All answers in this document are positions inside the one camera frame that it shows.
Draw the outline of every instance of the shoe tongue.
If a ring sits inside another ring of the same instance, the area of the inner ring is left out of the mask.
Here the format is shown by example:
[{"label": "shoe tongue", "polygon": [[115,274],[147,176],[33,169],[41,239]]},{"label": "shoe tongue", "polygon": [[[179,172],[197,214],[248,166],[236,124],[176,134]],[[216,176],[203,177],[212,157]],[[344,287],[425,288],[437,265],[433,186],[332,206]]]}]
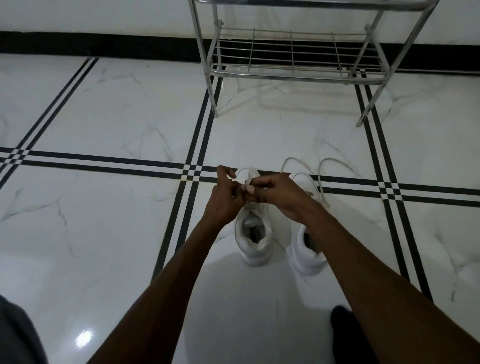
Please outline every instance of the shoe tongue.
[{"label": "shoe tongue", "polygon": [[255,226],[263,226],[262,219],[259,218],[257,215],[252,214],[252,213],[247,215],[247,217],[243,221],[243,224],[247,228],[254,228]]}]

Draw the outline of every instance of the white marble tile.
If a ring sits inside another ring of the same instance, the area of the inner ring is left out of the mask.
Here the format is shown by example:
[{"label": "white marble tile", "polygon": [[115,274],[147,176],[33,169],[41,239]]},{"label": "white marble tile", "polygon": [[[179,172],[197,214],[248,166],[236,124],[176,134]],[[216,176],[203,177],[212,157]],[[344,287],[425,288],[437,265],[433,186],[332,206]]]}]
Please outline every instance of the white marble tile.
[{"label": "white marble tile", "polygon": [[[189,233],[201,218],[213,184],[200,183]],[[380,199],[327,195],[332,214],[398,271]],[[285,248],[289,224],[273,206],[274,256],[263,267],[241,259],[233,223],[219,234],[195,284],[174,363],[333,363],[330,313],[346,298],[331,270],[300,276]]]},{"label": "white marble tile", "polygon": [[205,91],[199,64],[100,59],[36,149],[184,163]]},{"label": "white marble tile", "polygon": [[480,340],[480,209],[405,202],[433,301]]},{"label": "white marble tile", "polygon": [[85,59],[0,54],[0,146],[17,147]]},{"label": "white marble tile", "polygon": [[399,182],[480,188],[479,78],[396,74],[377,108]]},{"label": "white marble tile", "polygon": [[50,363],[86,363],[149,285],[177,188],[29,166],[5,184],[0,292],[30,315]]},{"label": "white marble tile", "polygon": [[375,179],[354,86],[226,78],[205,164],[279,171],[288,157],[322,174]]}]

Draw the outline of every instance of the metal shoe rack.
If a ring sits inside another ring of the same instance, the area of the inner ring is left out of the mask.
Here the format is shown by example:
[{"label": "metal shoe rack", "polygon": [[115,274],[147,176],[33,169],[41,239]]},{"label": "metal shoe rack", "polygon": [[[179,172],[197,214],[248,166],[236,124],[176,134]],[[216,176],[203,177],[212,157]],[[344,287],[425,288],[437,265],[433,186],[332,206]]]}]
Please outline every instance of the metal shoe rack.
[{"label": "metal shoe rack", "polygon": [[[210,103],[218,117],[210,76],[284,81],[379,85],[357,126],[372,110],[439,0],[189,0]],[[215,36],[205,52],[197,2],[211,4]],[[217,5],[258,5],[377,11],[361,34],[300,33],[224,27]],[[377,37],[385,11],[420,12],[396,59],[390,65]]]}]

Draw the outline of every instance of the sneaker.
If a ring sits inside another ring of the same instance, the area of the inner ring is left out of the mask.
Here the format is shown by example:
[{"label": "sneaker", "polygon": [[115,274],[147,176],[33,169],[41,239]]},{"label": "sneaker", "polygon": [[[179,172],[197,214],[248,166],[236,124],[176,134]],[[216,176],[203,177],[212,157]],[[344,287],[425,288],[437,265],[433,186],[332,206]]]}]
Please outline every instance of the sneaker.
[{"label": "sneaker", "polygon": [[[321,203],[315,182],[307,173],[291,174],[290,178],[315,201]],[[302,275],[313,276],[328,264],[323,253],[317,253],[316,244],[305,225],[290,220],[291,244],[287,255],[294,268]]]},{"label": "sneaker", "polygon": [[[243,188],[260,176],[255,168],[241,168],[237,170],[237,180],[242,170],[249,171]],[[273,254],[273,232],[266,204],[249,202],[240,210],[235,219],[235,239],[245,263],[252,267],[268,263]]]}]

